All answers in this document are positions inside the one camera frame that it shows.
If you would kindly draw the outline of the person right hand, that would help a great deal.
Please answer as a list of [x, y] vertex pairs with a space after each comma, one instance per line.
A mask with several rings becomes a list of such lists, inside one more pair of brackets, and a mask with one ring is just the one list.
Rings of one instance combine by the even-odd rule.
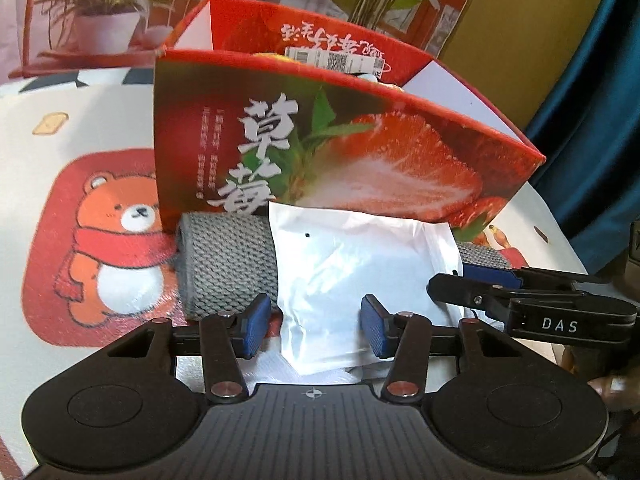
[[590, 385], [610, 411], [638, 411], [638, 352], [566, 346], [561, 367]]

